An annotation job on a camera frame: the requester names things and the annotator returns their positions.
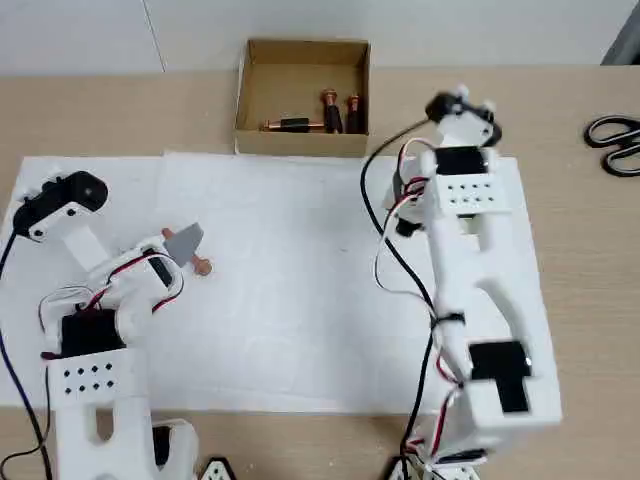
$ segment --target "white robotic arm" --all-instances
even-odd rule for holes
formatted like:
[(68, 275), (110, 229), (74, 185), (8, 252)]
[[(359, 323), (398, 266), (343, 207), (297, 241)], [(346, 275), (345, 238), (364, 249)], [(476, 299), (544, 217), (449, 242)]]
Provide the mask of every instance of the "white robotic arm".
[[(489, 146), (501, 137), (493, 109), (469, 105), (463, 90), (439, 94), (427, 113), (444, 140), (403, 162), (385, 205), (397, 205), (407, 185), (418, 179), (417, 201), (395, 212), (397, 231), (411, 236), (424, 230), (428, 236), (436, 284), (431, 328), (438, 368), (441, 358), (453, 374), (453, 386), (435, 425), (414, 432), (431, 442), (411, 448), (427, 471), (437, 468), (457, 477), (458, 469), (469, 469), (528, 432), (558, 423), (562, 414), (542, 296), (517, 248), (500, 175), (502, 158)], [(477, 237), (475, 247), (470, 233)], [(468, 334), (469, 299), (476, 289), (504, 317), (510, 339), (478, 340)]]
[[(106, 185), (87, 172), (59, 176), (14, 216), (18, 235), (61, 240), (88, 273), (86, 286), (54, 292), (39, 307), (51, 349), (43, 356), (56, 414), (59, 478), (192, 480), (195, 430), (183, 420), (152, 424), (146, 358), (137, 347), (153, 312), (182, 291), (183, 274), (169, 247), (182, 242), (184, 249), (185, 235), (177, 233), (171, 244), (152, 237), (113, 256), (86, 221), (107, 194)], [(202, 232), (187, 230), (187, 249), (195, 250)], [(99, 410), (113, 416), (107, 440), (98, 436)]]

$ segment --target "black scissors handle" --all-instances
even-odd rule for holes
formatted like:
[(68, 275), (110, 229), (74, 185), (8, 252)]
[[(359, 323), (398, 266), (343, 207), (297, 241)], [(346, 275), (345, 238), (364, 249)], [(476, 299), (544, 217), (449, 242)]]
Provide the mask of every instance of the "black scissors handle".
[[(620, 125), (626, 127), (622, 132), (614, 133), (606, 137), (597, 137), (596, 130), (603, 125)], [(616, 162), (640, 152), (640, 120), (625, 115), (607, 115), (591, 122), (584, 130), (584, 141), (592, 148), (604, 148), (618, 146), (602, 157), (602, 168), (609, 174), (617, 177), (640, 176), (638, 168), (619, 168)]]
[[(595, 132), (603, 125), (620, 125), (627, 128), (622, 132), (598, 138)], [(597, 118), (584, 129), (584, 141), (592, 148), (610, 147), (612, 145), (622, 146), (633, 142), (636, 137), (640, 139), (640, 120), (625, 115), (607, 115), (606, 117)]]

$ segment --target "table surface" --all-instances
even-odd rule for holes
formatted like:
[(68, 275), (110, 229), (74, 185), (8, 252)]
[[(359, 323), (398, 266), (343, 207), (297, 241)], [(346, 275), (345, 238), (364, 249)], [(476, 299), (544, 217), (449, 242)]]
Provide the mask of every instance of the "table surface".
[[(375, 69), (370, 146), (420, 118), (436, 90), (466, 84), (492, 99), (518, 157), (549, 312), (565, 419), (480, 474), (616, 478), (640, 451), (640, 180), (606, 175), (583, 145), (597, 115), (640, 115), (640, 68)], [(0, 79), (0, 207), (26, 155), (157, 155), (165, 149), (229, 153), (235, 72)], [(240, 478), (378, 478), (396, 452), (404, 417), (159, 412), (187, 418), (200, 453), (226, 455)], [(0, 409), (0, 457), (30, 448), (21, 411)], [(12, 478), (40, 480), (38, 458)]]

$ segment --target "white foam mat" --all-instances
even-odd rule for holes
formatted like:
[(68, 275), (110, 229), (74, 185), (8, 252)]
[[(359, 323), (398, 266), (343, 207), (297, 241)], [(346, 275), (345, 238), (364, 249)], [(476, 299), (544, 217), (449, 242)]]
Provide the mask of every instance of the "white foam mat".
[[(92, 221), (117, 248), (157, 235), (162, 227), (197, 221), (204, 229), (199, 254), (212, 259), (214, 273), (186, 275), (184, 293), (153, 316), (144, 340), (152, 407), (410, 409), (428, 316), (419, 302), (375, 286), (378, 236), (360, 197), (359, 160), (183, 153), (27, 158), (16, 192), (42, 183), (54, 166), (65, 172), (84, 169), (108, 184), (108, 203)], [(380, 159), (372, 169), (374, 205), (381, 204), (393, 167), (392, 159)], [(531, 285), (539, 289), (515, 160), (504, 162), (501, 175)], [(10, 205), (7, 218), (17, 206)], [(382, 209), (378, 214), (382, 218)], [(8, 235), (5, 219), (3, 245)], [(392, 239), (433, 290), (427, 236)], [(381, 276), (391, 288), (412, 288), (388, 252)], [(83, 278), (61, 244), (16, 241), (0, 285), (0, 322), (9, 354), (38, 405), (44, 402), (38, 301)], [(469, 301), (468, 324), (480, 338), (486, 322), (500, 319), (482, 293)], [(444, 394), (445, 385), (430, 370), (423, 411), (438, 408)], [(4, 367), (0, 404), (19, 404)]]

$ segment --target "open cardboard box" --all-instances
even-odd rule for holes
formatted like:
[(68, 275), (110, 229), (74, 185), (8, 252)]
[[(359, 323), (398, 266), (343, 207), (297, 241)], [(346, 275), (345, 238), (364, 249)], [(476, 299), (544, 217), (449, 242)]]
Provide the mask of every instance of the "open cardboard box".
[[(353, 40), (250, 39), (241, 66), (235, 123), (236, 151), (264, 155), (362, 157), (369, 135), (369, 43)], [(346, 100), (360, 95), (363, 134), (265, 132), (265, 120), (323, 121), (321, 92), (338, 93), (343, 125)]]

